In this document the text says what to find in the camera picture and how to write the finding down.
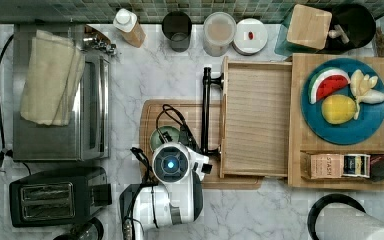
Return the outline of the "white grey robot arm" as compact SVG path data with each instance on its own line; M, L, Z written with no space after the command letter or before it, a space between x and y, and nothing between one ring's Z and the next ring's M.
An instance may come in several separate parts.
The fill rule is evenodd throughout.
M141 183L129 185L119 197L124 240L143 240L149 229L193 222L203 209L201 181L212 165L184 116L177 113L173 119L180 125L178 140L159 131L162 144L151 158L140 148L131 149L146 173Z

